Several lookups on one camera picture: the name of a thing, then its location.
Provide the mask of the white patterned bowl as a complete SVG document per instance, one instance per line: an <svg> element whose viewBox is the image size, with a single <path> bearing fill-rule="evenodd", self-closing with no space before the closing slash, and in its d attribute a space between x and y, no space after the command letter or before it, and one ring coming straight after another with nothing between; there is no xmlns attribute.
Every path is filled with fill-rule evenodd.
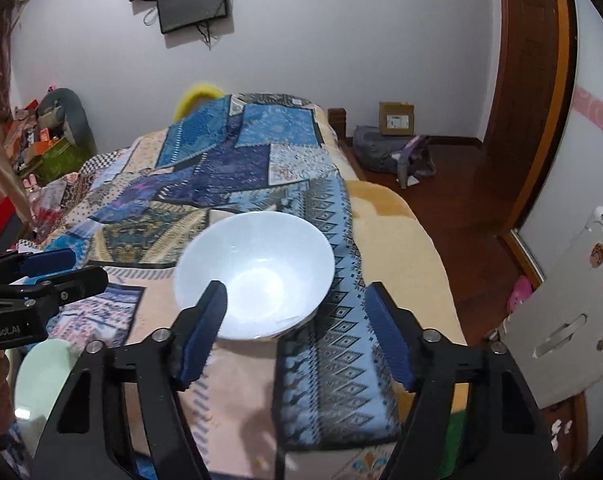
<svg viewBox="0 0 603 480"><path fill-rule="evenodd" d="M310 222L277 211L232 214L196 235L174 272L179 308L210 282L227 289L224 340L277 338L317 313L335 278L335 256Z"/></svg>

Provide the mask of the pale green plate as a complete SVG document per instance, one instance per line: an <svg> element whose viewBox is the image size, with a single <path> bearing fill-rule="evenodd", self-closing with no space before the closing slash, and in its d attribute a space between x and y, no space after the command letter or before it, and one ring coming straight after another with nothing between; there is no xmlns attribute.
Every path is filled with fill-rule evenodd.
<svg viewBox="0 0 603 480"><path fill-rule="evenodd" d="M29 455L34 457L52 408L79 353L67 341L48 339L24 357L16 376L14 415Z"/></svg>

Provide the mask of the red box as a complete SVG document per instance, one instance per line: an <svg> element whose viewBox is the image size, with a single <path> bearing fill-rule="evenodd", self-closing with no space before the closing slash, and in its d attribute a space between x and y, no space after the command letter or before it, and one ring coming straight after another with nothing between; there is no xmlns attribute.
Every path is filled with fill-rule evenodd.
<svg viewBox="0 0 603 480"><path fill-rule="evenodd" d="M0 252L13 246L20 235L23 222L9 196L0 200Z"/></svg>

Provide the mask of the white stickered suitcase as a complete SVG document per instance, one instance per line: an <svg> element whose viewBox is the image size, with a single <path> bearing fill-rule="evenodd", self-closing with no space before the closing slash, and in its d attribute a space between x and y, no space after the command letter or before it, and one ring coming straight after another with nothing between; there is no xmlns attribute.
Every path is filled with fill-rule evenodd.
<svg viewBox="0 0 603 480"><path fill-rule="evenodd" d="M603 378L603 206L499 336L539 408Z"/></svg>

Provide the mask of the cream fleece blanket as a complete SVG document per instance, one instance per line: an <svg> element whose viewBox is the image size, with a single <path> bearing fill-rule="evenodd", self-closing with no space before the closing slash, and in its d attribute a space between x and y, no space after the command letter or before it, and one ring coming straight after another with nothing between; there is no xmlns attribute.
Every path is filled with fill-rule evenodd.
<svg viewBox="0 0 603 480"><path fill-rule="evenodd" d="M132 340L176 317L170 280L178 259L196 235L232 214L295 214L334 250L334 282L313 320L276 341L218 342L203 376L181 394L215 479L379 478L413 395L391 379L365 317L365 286L382 283L423 324L464 339L431 237L398 194L356 176L326 111L312 114L320 148L272 145L274 183L221 194L213 207L172 200L213 182L207 156L187 149L200 130L141 136L129 165L139 176L134 212L110 251L134 266L134 283L144 289Z"/></svg>

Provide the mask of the pink slipper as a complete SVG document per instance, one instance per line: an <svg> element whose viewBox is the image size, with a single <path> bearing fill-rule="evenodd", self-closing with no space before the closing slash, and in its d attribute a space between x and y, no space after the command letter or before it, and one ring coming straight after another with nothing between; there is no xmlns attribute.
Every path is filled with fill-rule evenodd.
<svg viewBox="0 0 603 480"><path fill-rule="evenodd" d="M507 313L512 314L533 294L533 285L525 276L520 276L510 293L507 300Z"/></svg>

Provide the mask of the green storage box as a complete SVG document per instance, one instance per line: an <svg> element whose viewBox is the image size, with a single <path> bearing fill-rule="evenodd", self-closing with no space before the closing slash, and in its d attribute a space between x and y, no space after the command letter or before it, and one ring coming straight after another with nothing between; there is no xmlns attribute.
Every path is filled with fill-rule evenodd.
<svg viewBox="0 0 603 480"><path fill-rule="evenodd" d="M75 146L66 139L59 140L39 157L34 175L40 185L47 185L66 174L77 172L92 156L90 148L86 146Z"/></svg>

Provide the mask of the grey plush toy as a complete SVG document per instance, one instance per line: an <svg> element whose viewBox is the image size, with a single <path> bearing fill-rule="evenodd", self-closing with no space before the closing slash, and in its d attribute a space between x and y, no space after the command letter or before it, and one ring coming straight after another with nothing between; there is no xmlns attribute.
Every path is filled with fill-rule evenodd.
<svg viewBox="0 0 603 480"><path fill-rule="evenodd" d="M64 138L76 148L96 154L96 142L86 111L79 96L70 89L56 88L50 91L37 107L40 129L61 129Z"/></svg>

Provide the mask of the blue patchwork quilt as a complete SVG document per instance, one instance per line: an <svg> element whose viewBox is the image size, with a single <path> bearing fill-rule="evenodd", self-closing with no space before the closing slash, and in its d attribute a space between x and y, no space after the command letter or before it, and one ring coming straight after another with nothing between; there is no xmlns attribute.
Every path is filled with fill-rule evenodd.
<svg viewBox="0 0 603 480"><path fill-rule="evenodd" d="M285 94L224 96L141 136L47 240L112 277L52 318L50 334L75 349L133 344L176 317L169 282L211 226L254 211L306 220L335 258L317 312L282 338L217 342L181 393L183 414L216 478L379 478L398 408L364 312L342 169L323 111Z"/></svg>

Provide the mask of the yellow pillow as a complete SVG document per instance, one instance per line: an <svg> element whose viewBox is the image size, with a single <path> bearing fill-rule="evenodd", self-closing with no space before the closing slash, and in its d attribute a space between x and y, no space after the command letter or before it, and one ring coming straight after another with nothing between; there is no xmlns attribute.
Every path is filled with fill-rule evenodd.
<svg viewBox="0 0 603 480"><path fill-rule="evenodd" d="M181 96L176 107L174 122L179 122L179 120L192 114L198 107L201 107L210 101L221 99L225 95L226 94L221 89L213 84L207 84L207 82L193 84L193 86Z"/></svg>

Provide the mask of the grey purple backpack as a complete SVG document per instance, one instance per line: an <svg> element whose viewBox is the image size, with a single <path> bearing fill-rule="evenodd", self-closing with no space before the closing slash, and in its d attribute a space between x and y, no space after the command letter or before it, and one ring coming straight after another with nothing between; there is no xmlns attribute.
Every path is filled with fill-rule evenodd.
<svg viewBox="0 0 603 480"><path fill-rule="evenodd" d="M352 153L362 168L394 174L399 186L408 188L437 172L429 141L428 136L383 136L380 128L358 126L353 132Z"/></svg>

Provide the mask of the cardboard box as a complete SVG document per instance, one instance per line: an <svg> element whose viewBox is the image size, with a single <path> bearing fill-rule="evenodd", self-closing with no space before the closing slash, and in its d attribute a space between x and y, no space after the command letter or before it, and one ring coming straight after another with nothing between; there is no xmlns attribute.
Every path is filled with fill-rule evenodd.
<svg viewBox="0 0 603 480"><path fill-rule="evenodd" d="M414 106L406 102L379 103L379 130L384 136L413 136Z"/></svg>

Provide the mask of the wooden door frame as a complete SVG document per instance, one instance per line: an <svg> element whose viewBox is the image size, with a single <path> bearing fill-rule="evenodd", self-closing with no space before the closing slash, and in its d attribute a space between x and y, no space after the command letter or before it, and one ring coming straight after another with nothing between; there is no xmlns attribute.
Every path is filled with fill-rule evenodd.
<svg viewBox="0 0 603 480"><path fill-rule="evenodd" d="M574 0L500 0L495 95L484 140L521 229L550 173L567 121L577 61Z"/></svg>

